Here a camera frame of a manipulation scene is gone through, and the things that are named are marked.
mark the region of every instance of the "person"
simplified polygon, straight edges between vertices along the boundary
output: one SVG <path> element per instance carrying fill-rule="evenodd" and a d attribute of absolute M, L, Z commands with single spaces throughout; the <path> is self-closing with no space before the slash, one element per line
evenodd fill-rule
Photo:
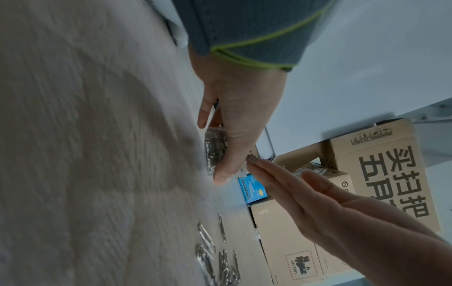
<path fill-rule="evenodd" d="M 214 182 L 239 170 L 281 99 L 287 73 L 326 22 L 333 0 L 173 0 L 191 41 L 190 60 L 204 82 L 198 126 L 224 124 L 229 146 Z M 300 232 L 376 285 L 452 281 L 451 246 L 406 213 L 350 194 L 323 176 L 297 178 L 249 156 L 248 170 L 285 208 Z"/>

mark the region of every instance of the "wooden desk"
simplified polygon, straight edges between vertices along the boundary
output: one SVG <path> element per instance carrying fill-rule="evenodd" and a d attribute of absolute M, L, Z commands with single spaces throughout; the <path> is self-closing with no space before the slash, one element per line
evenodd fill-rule
<path fill-rule="evenodd" d="M 1 285 L 204 285 L 201 221 L 272 283 L 237 181 L 207 176 L 202 83 L 141 0 L 0 4 Z M 218 257 L 214 261 L 218 270 Z"/>

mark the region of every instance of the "gray sleeve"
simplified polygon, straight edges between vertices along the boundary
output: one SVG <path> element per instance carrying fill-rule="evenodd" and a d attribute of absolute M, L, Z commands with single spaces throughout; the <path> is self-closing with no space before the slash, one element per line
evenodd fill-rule
<path fill-rule="evenodd" d="M 199 54 L 256 67 L 296 65 L 334 0 L 173 0 Z"/>

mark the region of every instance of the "small blue box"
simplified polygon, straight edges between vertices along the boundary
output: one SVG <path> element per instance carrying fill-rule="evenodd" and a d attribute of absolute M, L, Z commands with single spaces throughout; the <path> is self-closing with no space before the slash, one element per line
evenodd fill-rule
<path fill-rule="evenodd" d="M 247 204 L 267 197 L 264 186 L 253 175 L 248 174 L 246 177 L 239 178 L 239 183 Z"/>

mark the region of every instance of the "cardboard flap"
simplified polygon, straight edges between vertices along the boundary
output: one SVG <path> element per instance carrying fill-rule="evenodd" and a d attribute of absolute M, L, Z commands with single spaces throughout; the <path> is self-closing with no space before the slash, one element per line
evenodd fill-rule
<path fill-rule="evenodd" d="M 334 156 L 363 150 L 405 137 L 414 136 L 413 123 L 408 118 L 330 139 Z"/>

